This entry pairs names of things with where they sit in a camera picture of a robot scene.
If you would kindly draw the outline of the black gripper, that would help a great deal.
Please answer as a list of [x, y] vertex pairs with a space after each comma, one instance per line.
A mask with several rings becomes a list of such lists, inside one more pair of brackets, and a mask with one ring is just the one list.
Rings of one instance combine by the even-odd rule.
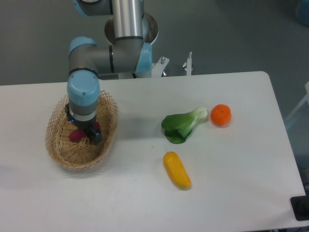
[[70, 121], [76, 127], [76, 129], [73, 131], [75, 134], [85, 134], [89, 138], [90, 142], [94, 145], [98, 145], [102, 141], [102, 133], [100, 130], [95, 128], [96, 117], [87, 121], [80, 121], [76, 118], [73, 118], [70, 113], [69, 103], [65, 105], [64, 111], [67, 121]]

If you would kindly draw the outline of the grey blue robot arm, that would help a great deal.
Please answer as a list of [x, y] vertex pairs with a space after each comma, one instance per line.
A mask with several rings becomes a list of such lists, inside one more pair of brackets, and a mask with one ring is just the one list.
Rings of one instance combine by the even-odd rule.
[[100, 87], [98, 76], [110, 73], [149, 72], [153, 65], [152, 46], [146, 42], [147, 27], [141, 0], [75, 0], [75, 9], [85, 17], [112, 15], [115, 42], [98, 47], [89, 37], [70, 43], [69, 79], [65, 106], [67, 120], [84, 131], [97, 145], [102, 139], [96, 128]]

